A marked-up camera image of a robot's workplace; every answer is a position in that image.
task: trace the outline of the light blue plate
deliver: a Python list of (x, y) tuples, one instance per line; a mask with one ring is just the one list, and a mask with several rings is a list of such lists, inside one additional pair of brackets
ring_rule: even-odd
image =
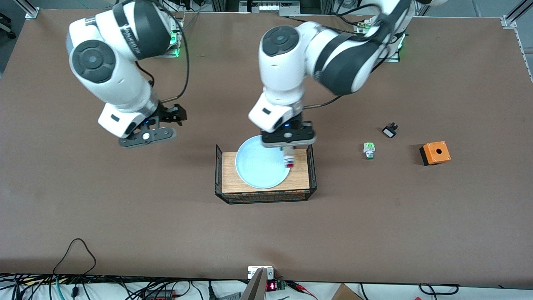
[(283, 151), (263, 147), (261, 136), (251, 137), (240, 146), (235, 168), (240, 179), (255, 188), (275, 187), (290, 171), (283, 163)]

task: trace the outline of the red digital display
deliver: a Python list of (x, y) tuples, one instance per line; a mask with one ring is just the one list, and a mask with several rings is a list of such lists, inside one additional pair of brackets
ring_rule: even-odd
[(265, 291), (275, 291), (275, 290), (278, 290), (278, 284), (275, 280), (272, 280), (266, 283)]

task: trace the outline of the wire basket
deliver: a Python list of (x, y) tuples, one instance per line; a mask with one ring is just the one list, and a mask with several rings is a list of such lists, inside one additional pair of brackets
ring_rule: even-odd
[(228, 204), (244, 203), (268, 203), (268, 202), (289, 202), (289, 201), (306, 201), (317, 190), (317, 177), (314, 171), (313, 146), (309, 145), (306, 150), (307, 168), (309, 174), (309, 188), (298, 190), (281, 190), (281, 191), (260, 191), (260, 192), (241, 192), (241, 193), (223, 193), (222, 192), (222, 172), (223, 161), (222, 151), (216, 146), (216, 165), (215, 165), (215, 195)]

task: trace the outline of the orange box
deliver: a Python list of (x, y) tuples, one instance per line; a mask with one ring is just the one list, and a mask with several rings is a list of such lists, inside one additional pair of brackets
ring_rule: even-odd
[(448, 147), (444, 141), (434, 141), (427, 143), (420, 148), (420, 154), (424, 165), (439, 164), (451, 160)]

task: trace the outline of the brown table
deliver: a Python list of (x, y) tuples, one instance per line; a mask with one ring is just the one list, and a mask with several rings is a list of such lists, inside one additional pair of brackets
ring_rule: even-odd
[[(187, 31), (189, 120), (175, 140), (123, 149), (64, 48), (69, 23), (94, 13), (41, 10), (1, 81), (0, 272), (50, 273), (80, 237), (97, 274), (231, 279), (271, 264), (292, 280), (531, 286), (533, 84), (498, 19), (414, 19), (401, 63), (306, 113), (314, 196), (230, 206), (214, 195), (215, 144), (235, 151), (258, 134), (247, 113), (262, 88), (259, 40), (298, 22), (201, 14)], [(162, 98), (181, 90), (183, 56), (141, 65)], [(306, 103), (331, 97), (307, 82)], [(389, 122), (393, 139), (380, 132)], [(422, 166), (420, 144), (438, 140), (452, 161)], [(90, 264), (78, 244), (59, 272)]]

